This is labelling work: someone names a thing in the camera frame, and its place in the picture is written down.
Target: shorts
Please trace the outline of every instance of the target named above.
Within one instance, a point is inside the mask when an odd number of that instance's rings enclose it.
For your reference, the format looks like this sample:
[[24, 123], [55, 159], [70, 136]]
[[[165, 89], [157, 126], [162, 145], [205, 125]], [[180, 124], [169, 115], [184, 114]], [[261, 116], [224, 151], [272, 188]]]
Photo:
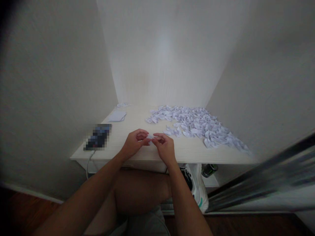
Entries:
[[170, 233], [165, 225], [163, 213], [160, 205], [146, 214], [139, 216], [126, 217], [117, 227], [106, 236], [121, 236], [121, 235], [161, 235], [170, 236]]

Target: forearm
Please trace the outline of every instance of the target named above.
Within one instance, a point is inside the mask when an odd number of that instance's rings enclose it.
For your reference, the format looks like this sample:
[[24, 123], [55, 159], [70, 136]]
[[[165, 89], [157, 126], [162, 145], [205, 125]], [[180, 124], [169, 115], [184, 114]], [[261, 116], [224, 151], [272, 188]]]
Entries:
[[168, 170], [179, 235], [212, 235], [177, 163], [169, 165]]
[[107, 198], [124, 160], [124, 155], [118, 153], [62, 204], [34, 235], [82, 235]]

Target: shoe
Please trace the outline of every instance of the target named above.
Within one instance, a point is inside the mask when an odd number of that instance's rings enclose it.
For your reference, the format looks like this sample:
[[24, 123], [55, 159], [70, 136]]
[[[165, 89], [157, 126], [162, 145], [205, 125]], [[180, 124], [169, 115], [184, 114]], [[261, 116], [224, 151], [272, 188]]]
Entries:
[[198, 204], [198, 207], [204, 214], [208, 209], [209, 201], [206, 187], [202, 180], [201, 164], [186, 164], [184, 167], [180, 167], [180, 170]]

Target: hand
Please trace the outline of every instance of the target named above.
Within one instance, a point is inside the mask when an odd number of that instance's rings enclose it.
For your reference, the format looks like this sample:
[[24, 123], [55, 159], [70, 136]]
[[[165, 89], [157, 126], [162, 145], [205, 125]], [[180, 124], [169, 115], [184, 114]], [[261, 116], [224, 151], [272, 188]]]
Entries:
[[149, 142], [151, 139], [147, 138], [148, 134], [149, 132], [143, 129], [137, 129], [129, 133], [125, 144], [120, 151], [123, 156], [129, 159], [135, 155], [142, 146], [150, 146]]
[[154, 145], [157, 147], [158, 154], [165, 165], [168, 168], [171, 165], [177, 165], [174, 150], [174, 140], [163, 133], [155, 133], [153, 135], [157, 137], [152, 139], [152, 143], [154, 143]]

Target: smartphone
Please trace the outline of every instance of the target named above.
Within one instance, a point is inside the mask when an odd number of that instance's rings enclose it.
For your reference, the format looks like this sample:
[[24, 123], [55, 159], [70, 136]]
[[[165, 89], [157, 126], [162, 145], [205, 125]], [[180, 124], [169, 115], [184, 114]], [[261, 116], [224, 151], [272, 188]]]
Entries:
[[99, 124], [93, 130], [93, 134], [83, 147], [84, 151], [103, 150], [106, 146], [110, 133], [112, 132], [112, 124]]

